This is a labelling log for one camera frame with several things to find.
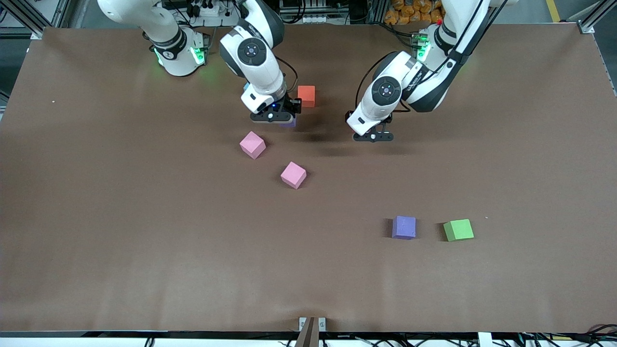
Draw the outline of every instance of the green cube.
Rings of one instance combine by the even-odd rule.
[[[453,220],[444,224],[445,235],[448,241],[465,240],[473,238],[473,231],[469,219]]]

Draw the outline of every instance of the orange cube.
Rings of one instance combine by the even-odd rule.
[[[315,107],[315,86],[298,86],[298,98],[302,107]]]

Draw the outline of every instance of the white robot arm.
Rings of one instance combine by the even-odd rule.
[[[412,57],[393,52],[384,57],[373,81],[347,124],[357,141],[392,141],[392,133],[378,132],[377,125],[389,123],[392,111],[405,100],[417,112],[435,110],[443,101],[452,80],[484,35],[489,6],[512,5],[518,0],[442,0],[443,23],[420,31],[428,43]]]
[[[253,122],[291,123],[302,110],[291,99],[272,48],[283,41],[284,24],[262,0],[240,0],[248,16],[220,41],[220,54],[236,75],[246,78],[241,96]]]
[[[202,33],[180,27],[172,14],[155,5],[159,0],[98,0],[111,20],[139,26],[154,45],[159,64],[174,76],[186,76],[205,64]]]

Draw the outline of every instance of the purple cube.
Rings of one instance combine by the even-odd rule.
[[[297,120],[297,117],[294,117],[294,120],[291,123],[279,124],[278,126],[281,127],[281,128],[295,128],[296,127],[296,120]]]
[[[392,238],[411,240],[416,237],[416,218],[398,215],[392,222]]]

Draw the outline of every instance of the pink cube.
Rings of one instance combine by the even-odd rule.
[[[257,159],[259,154],[266,149],[266,142],[257,136],[254,132],[250,132],[246,137],[240,142],[240,147],[242,150],[249,155],[249,157],[253,159]]]
[[[289,162],[289,165],[287,165],[283,173],[281,173],[281,178],[283,182],[294,187],[294,189],[298,189],[302,181],[307,178],[307,171],[295,162]]]

